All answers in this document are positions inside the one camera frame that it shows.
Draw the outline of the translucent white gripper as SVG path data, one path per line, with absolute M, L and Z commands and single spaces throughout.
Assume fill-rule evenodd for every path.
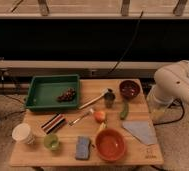
M 168 106 L 173 102 L 173 97 L 161 91 L 158 87 L 152 87 L 146 97 L 150 117 L 157 122 L 164 115 Z

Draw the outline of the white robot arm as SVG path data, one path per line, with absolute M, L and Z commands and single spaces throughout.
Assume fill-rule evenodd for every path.
M 189 105 L 189 61 L 182 60 L 159 68 L 154 73 L 155 84 L 147 95 L 150 117 L 156 122 L 169 105 L 180 99 Z

